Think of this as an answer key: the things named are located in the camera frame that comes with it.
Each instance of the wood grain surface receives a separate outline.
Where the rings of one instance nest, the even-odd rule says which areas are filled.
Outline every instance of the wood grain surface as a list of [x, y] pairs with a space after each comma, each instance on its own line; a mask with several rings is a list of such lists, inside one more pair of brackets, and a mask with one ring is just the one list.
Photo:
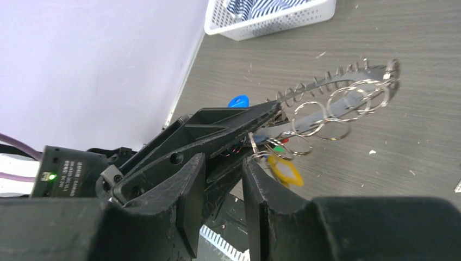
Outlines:
[[[365, 57], [371, 65], [400, 59], [399, 92], [387, 107], [353, 122], [346, 139], [311, 138], [313, 152], [294, 161], [306, 184], [293, 190], [307, 199], [437, 196], [461, 208], [461, 193], [454, 192], [461, 179], [459, 0], [338, 0], [334, 17], [313, 26], [242, 42], [206, 36], [175, 116], [225, 107], [241, 94], [262, 103]], [[325, 131], [342, 129], [332, 124]], [[238, 187], [233, 193], [241, 197]]]

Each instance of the basket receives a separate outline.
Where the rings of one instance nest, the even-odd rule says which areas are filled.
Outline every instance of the basket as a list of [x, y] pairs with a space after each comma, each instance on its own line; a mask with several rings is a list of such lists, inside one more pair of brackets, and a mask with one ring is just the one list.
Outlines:
[[227, 1], [209, 0], [204, 28], [208, 35], [221, 34], [235, 41], [329, 20], [336, 7], [336, 0], [309, 0], [290, 9], [240, 22], [224, 7]]

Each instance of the white wall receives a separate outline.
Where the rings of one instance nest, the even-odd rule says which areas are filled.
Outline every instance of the white wall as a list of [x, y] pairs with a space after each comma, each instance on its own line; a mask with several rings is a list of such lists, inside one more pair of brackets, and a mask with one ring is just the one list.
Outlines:
[[207, 3], [0, 1], [0, 132], [36, 150], [139, 149], [184, 84]]

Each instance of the yellow key tag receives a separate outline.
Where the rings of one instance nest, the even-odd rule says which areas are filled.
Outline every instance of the yellow key tag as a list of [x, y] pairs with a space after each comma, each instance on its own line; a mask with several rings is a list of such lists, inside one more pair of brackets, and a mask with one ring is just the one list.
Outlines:
[[271, 155], [267, 158], [267, 162], [271, 167], [274, 175], [277, 176], [284, 183], [293, 184], [296, 186], [303, 186], [304, 181], [296, 169], [296, 167], [289, 160], [282, 159], [278, 156]]

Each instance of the purple cable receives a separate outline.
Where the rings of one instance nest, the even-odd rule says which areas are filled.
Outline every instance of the purple cable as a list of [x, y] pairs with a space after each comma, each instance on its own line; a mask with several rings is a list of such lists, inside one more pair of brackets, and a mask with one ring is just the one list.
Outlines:
[[22, 152], [30, 155], [32, 158], [34, 158], [37, 161], [41, 161], [41, 159], [42, 159], [42, 154], [40, 154], [38, 151], [34, 150], [33, 148], [27, 146], [26, 144], [24, 144], [24, 143], [22, 143], [22, 142], [20, 142], [20, 141], [18, 141], [16, 139], [13, 139], [10, 136], [7, 136], [5, 134], [0, 133], [0, 141], [8, 143], [8, 144], [18, 148], [19, 150], [21, 150]]
[[35, 177], [23, 177], [3, 172], [0, 172], [0, 178], [9, 179], [11, 181], [35, 182]]

